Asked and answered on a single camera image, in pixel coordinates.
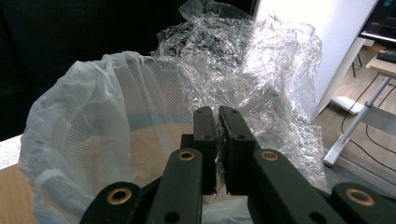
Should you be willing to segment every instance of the computer monitor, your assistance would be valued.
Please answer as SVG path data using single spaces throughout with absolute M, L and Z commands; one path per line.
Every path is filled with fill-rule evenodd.
M 396 0 L 379 0 L 359 37 L 396 49 Z

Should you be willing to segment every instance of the clear plastic bag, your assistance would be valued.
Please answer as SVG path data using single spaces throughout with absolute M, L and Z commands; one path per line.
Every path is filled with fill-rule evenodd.
M 159 33 L 152 57 L 135 52 L 75 63 L 33 105 L 19 167 L 41 223 L 78 223 L 109 184 L 140 187 L 161 176 L 192 111 L 241 111 L 262 147 L 278 149 L 311 184 L 324 181 L 314 80 L 320 41 L 312 26 L 190 0 L 186 23 Z M 219 185 L 203 223 L 251 223 L 246 197 Z

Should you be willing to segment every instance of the white wall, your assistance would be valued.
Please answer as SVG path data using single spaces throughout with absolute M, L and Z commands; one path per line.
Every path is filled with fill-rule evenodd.
M 315 82 L 317 104 L 377 0 L 259 0 L 255 17 L 268 13 L 282 21 L 312 24 L 322 41 L 322 60 Z

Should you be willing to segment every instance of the dark background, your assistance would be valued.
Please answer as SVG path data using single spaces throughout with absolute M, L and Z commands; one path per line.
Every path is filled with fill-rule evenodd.
M 23 133 L 32 103 L 75 61 L 149 55 L 187 0 L 0 0 L 0 141 Z M 256 0 L 221 0 L 252 15 Z

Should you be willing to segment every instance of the cable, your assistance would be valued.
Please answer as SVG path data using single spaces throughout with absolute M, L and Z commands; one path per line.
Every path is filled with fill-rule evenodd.
M 379 103 L 378 108 L 382 105 L 382 103 L 385 102 L 385 100 L 388 98 L 388 96 L 390 95 L 390 93 L 393 92 L 393 90 L 394 90 L 395 88 L 396 88 L 396 86 L 393 86 L 393 88 L 388 92 L 388 94 L 387 94 L 387 95 L 385 96 L 385 98 L 381 101 L 381 103 Z M 373 139 L 370 137 L 370 135 L 369 135 L 368 127 L 369 127 L 369 125 L 366 124 L 366 135 L 367 135 L 367 137 L 368 137 L 374 144 L 376 144 L 376 145 L 379 146 L 379 147 L 384 148 L 386 151 L 389 151 L 389 152 L 391 152 L 391 153 L 393 153 L 393 154 L 396 154 L 396 152 L 390 150 L 390 149 L 387 148 L 387 147 L 382 146 L 381 144 L 379 144 L 379 143 L 377 143 L 375 140 L 373 140 Z
M 361 93 L 361 95 L 358 97 L 358 99 L 355 101 L 355 103 L 348 109 L 348 111 L 346 112 L 346 115 L 344 116 L 343 122 L 341 123 L 341 133 L 344 134 L 344 122 L 347 119 L 347 115 L 349 114 L 349 111 L 353 108 L 353 106 L 355 106 L 355 104 L 359 101 L 359 99 L 363 96 L 363 94 L 371 87 L 371 85 L 373 85 L 374 81 L 376 80 L 376 78 L 378 77 L 378 74 L 375 76 L 375 78 L 370 82 L 370 84 L 367 86 L 367 88 Z M 370 157 L 373 161 L 376 161 L 378 164 L 382 165 L 385 168 L 390 169 L 393 172 L 396 172 L 395 169 L 388 167 L 386 164 L 376 160 L 372 155 L 370 155 L 370 153 L 368 153 L 366 150 L 364 150 L 363 147 L 361 147 L 358 143 L 352 141 L 351 139 L 349 139 L 349 141 L 353 144 L 355 144 L 357 147 L 359 147 L 368 157 Z

